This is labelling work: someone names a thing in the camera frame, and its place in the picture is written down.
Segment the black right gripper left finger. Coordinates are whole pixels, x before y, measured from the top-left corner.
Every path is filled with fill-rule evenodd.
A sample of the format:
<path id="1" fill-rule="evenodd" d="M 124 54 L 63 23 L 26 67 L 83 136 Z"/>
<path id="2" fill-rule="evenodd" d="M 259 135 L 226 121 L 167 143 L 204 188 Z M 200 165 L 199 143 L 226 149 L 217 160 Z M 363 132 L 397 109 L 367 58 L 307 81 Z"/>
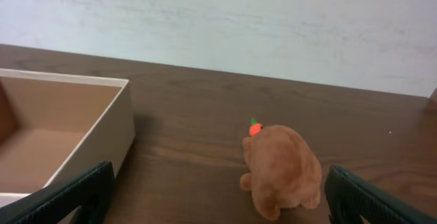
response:
<path id="1" fill-rule="evenodd" d="M 1 208 L 2 223 L 102 223 L 115 186 L 113 165 L 102 161 L 75 178 L 63 180 Z"/>

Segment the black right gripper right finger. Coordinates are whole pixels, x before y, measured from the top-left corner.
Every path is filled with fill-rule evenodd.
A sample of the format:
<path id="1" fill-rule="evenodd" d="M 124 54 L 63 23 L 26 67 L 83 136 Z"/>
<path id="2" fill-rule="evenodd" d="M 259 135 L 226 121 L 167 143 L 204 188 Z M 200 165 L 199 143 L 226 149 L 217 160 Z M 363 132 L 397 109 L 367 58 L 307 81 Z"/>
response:
<path id="1" fill-rule="evenodd" d="M 324 192 L 332 224 L 436 224 L 436 219 L 338 165 L 330 167 Z"/>

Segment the brown plush capybara toy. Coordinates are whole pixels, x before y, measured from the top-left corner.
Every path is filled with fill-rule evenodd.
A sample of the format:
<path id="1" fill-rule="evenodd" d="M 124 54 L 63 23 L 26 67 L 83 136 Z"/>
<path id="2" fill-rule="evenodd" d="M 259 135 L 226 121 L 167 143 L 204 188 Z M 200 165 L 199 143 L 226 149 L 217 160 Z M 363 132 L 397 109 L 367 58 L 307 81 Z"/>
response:
<path id="1" fill-rule="evenodd" d="M 242 140 L 248 172 L 240 188 L 249 191 L 255 209 L 276 221 L 282 209 L 316 209 L 321 199 L 322 167 L 307 142 L 283 125 L 263 126 L 252 119 Z"/>

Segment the white cardboard box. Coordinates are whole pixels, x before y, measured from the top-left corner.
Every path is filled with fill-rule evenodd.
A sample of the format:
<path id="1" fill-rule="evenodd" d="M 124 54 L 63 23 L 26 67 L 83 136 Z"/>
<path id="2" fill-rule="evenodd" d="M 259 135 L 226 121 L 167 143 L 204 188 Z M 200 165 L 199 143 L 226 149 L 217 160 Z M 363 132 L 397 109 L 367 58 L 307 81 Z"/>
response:
<path id="1" fill-rule="evenodd" d="M 108 160 L 135 137 L 127 79 L 1 70 L 1 205 Z"/>

